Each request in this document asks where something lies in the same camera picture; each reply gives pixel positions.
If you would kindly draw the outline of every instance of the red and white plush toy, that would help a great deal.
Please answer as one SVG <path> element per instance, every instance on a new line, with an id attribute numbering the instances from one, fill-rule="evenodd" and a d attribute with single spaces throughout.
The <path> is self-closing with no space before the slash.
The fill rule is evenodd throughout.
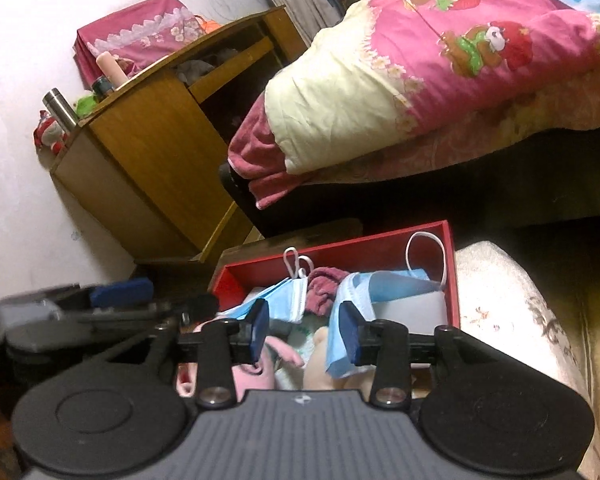
<path id="1" fill-rule="evenodd" d="M 33 130 L 33 143 L 36 145 L 36 149 L 40 150 L 42 146 L 46 146 L 54 155 L 57 155 L 64 148 L 66 140 L 67 134 L 58 121 L 46 110 L 40 110 L 40 122 L 38 127 Z"/>

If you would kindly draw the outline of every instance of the white ear loop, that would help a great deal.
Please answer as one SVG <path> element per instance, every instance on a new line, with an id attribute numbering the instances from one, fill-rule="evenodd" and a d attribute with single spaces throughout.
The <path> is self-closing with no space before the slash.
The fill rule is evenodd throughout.
<path id="1" fill-rule="evenodd" d="M 426 238 L 435 240 L 440 246 L 440 249 L 442 249 L 442 279 L 440 280 L 440 287 L 444 288 L 446 285 L 446 251 L 442 240 L 440 240 L 440 238 L 438 238 L 435 234 L 428 233 L 426 231 L 416 231 L 411 235 L 411 238 L 409 238 L 409 241 L 407 242 L 407 248 L 404 250 L 404 259 L 407 262 L 407 269 L 413 270 L 411 269 L 411 264 L 409 263 L 409 247 L 411 247 L 411 241 L 417 236 L 424 236 Z"/>
<path id="2" fill-rule="evenodd" d="M 294 266 L 291 266 L 291 263 L 289 263 L 289 260 L 287 259 L 287 256 L 289 254 L 293 254 L 294 256 Z M 309 258 L 308 256 L 304 256 L 304 254 L 302 255 L 298 255 L 298 250 L 295 247 L 288 247 L 285 249 L 285 252 L 282 254 L 282 258 L 285 261 L 285 266 L 286 266 L 286 270 L 289 273 L 289 277 L 294 280 L 296 278 L 306 278 L 307 277 L 307 272 L 304 269 L 304 267 L 300 266 L 300 261 L 306 262 L 307 266 L 309 267 L 309 273 L 312 272 L 312 270 L 314 270 L 314 263 L 311 260 L 311 258 Z"/>

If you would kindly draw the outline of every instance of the storage box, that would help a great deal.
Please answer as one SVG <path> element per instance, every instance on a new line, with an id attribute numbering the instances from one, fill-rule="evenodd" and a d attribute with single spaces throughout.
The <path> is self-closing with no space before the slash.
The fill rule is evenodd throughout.
<path id="1" fill-rule="evenodd" d="M 446 221 L 400 229 L 379 235 L 354 238 L 345 242 L 304 249 L 315 267 L 337 267 L 349 272 L 406 269 L 404 251 L 416 231 L 428 231 L 442 240 L 446 251 L 446 312 L 449 324 L 460 327 L 458 286 L 451 230 Z M 432 280 L 442 278 L 442 251 L 435 240 L 417 237 L 411 243 L 409 261 L 412 269 L 422 268 Z M 229 264 L 212 283 L 211 291 L 220 301 L 220 310 L 241 304 L 255 286 L 269 286 L 288 277 L 282 254 Z"/>

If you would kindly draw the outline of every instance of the wooden desk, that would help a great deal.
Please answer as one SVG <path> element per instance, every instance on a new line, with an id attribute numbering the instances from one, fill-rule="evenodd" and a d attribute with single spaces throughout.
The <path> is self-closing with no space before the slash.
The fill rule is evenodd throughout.
<path id="1" fill-rule="evenodd" d="M 179 81 L 177 65 L 222 48 L 239 54 L 189 87 Z M 282 7 L 203 36 L 101 102 L 53 178 L 136 259 L 219 255 L 252 227 L 218 179 L 227 143 L 267 81 L 305 49 Z"/>

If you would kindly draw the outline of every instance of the blue face mask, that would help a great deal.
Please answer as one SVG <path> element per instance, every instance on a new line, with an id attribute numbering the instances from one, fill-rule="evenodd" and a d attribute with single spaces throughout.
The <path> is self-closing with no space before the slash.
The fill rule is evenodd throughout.
<path id="1" fill-rule="evenodd" d="M 287 260 L 289 253 L 294 255 L 294 265 L 290 264 Z M 289 278 L 285 278 L 281 282 L 265 288 L 249 299 L 249 301 L 225 310 L 222 312 L 222 315 L 235 319 L 243 319 L 253 303 L 257 299 L 262 298 L 269 303 L 269 319 L 273 332 L 286 332 L 286 329 L 281 328 L 280 323 L 300 323 L 304 314 L 308 286 L 307 272 L 300 266 L 300 261 L 307 262 L 309 272 L 313 270 L 314 264 L 307 256 L 298 255 L 298 251 L 293 247 L 289 247 L 285 251 L 283 259 L 290 275 Z"/>
<path id="2" fill-rule="evenodd" d="M 432 238 L 442 248 L 443 253 L 443 274 L 442 283 L 429 280 L 427 273 L 423 269 L 411 269 L 409 263 L 409 248 L 414 238 L 423 236 Z M 431 292 L 440 291 L 446 285 L 446 254 L 445 248 L 440 239 L 428 232 L 414 233 L 407 243 L 405 249 L 405 260 L 408 270 L 378 270 L 377 272 L 353 273 L 347 276 L 338 287 L 336 299 L 331 309 L 329 319 L 329 336 L 327 339 L 327 355 L 325 359 L 325 368 L 329 375 L 335 379 L 347 377 L 353 374 L 364 372 L 372 367 L 355 367 L 349 361 L 347 350 L 344 346 L 340 327 L 340 304 L 343 301 L 351 301 L 360 311 L 360 314 L 367 320 L 376 319 L 376 312 L 373 303 L 386 303 L 388 301 L 399 300 L 400 298 L 410 298 L 420 296 Z"/>

